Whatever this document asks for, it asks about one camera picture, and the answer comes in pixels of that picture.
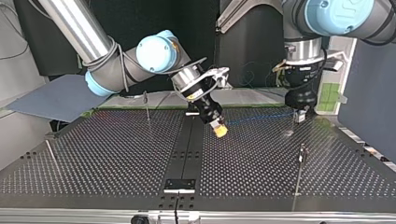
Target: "light blue joint cap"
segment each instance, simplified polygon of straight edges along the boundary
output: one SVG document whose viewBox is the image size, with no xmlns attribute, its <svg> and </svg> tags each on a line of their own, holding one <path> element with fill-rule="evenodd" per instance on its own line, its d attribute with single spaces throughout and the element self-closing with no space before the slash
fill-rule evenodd
<svg viewBox="0 0 396 224">
<path fill-rule="evenodd" d="M 88 88 L 98 96 L 109 96 L 111 94 L 116 93 L 115 91 L 110 91 L 108 89 L 105 89 L 101 85 L 99 85 L 92 77 L 92 74 L 90 71 L 88 71 L 85 74 L 85 81 L 88 83 Z"/>
<path fill-rule="evenodd" d="M 172 68 L 177 60 L 177 49 L 171 38 L 177 39 L 168 30 L 143 38 L 136 48 L 139 64 L 152 73 L 161 73 Z"/>
<path fill-rule="evenodd" d="M 346 35 L 370 16 L 375 0 L 308 0 L 306 22 L 319 35 Z"/>
</svg>

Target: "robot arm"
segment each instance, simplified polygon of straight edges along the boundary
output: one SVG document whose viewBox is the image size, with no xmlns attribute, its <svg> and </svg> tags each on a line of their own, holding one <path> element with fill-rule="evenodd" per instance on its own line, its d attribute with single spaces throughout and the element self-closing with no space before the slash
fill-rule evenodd
<svg viewBox="0 0 396 224">
<path fill-rule="evenodd" d="M 107 36 L 84 0 L 39 0 L 67 40 L 88 67 L 86 81 L 92 92 L 108 96 L 156 74 L 169 75 L 179 95 L 195 105 L 204 123 L 209 123 L 217 137 L 227 133 L 222 108 L 210 92 L 228 77 L 228 68 L 204 73 L 200 60 L 192 63 L 170 31 L 144 38 L 136 48 L 123 52 Z M 216 80 L 207 86 L 206 77 Z"/>
<path fill-rule="evenodd" d="M 323 36 L 357 37 L 372 45 L 395 42 L 392 0 L 286 0 L 282 3 L 286 49 L 286 105 L 306 110 L 317 104 L 311 83 L 327 60 Z"/>
</svg>

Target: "dark background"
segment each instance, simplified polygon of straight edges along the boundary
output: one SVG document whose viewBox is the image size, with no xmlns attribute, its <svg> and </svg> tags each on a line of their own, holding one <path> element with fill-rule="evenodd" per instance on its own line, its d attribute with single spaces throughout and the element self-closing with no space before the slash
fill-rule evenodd
<svg viewBox="0 0 396 224">
<path fill-rule="evenodd" d="M 255 7 L 225 35 L 216 34 L 216 20 L 230 0 L 88 0 L 108 35 L 131 49 L 147 35 L 171 30 L 193 60 L 207 57 L 203 68 L 228 66 L 235 87 L 274 86 L 270 69 L 284 58 L 282 17 L 268 6 Z M 51 20 L 28 1 L 15 0 L 21 26 L 42 76 L 84 74 L 77 55 Z M 131 88 L 172 90 L 168 77 L 156 76 Z"/>
</svg>

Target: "gray wall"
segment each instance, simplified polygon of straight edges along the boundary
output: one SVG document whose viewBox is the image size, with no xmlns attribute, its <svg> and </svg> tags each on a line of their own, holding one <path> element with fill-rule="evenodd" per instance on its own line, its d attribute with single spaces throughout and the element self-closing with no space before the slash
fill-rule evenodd
<svg viewBox="0 0 396 224">
<path fill-rule="evenodd" d="M 396 46 L 358 42 L 339 120 L 369 145 L 396 161 Z"/>
<path fill-rule="evenodd" d="M 12 6 L 12 1 L 2 1 Z M 14 24 L 18 20 L 7 9 L 1 8 Z M 24 50 L 26 42 L 15 34 L 0 12 L 0 58 Z M 40 144 L 44 134 L 50 131 L 45 119 L 6 111 L 3 107 L 16 98 L 44 85 L 38 75 L 32 54 L 28 50 L 22 56 L 0 60 L 0 170 L 16 160 L 25 151 Z"/>
</svg>

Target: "perforated metal table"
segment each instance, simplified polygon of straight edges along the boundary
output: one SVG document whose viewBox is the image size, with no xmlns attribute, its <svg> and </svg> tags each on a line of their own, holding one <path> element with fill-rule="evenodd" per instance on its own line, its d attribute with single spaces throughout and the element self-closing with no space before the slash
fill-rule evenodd
<svg viewBox="0 0 396 224">
<path fill-rule="evenodd" d="M 393 171 L 326 119 L 292 125 L 290 112 L 225 109 L 218 139 L 182 110 L 97 111 L 0 171 L 0 207 L 396 213 Z M 169 179 L 195 192 L 165 194 Z"/>
</svg>

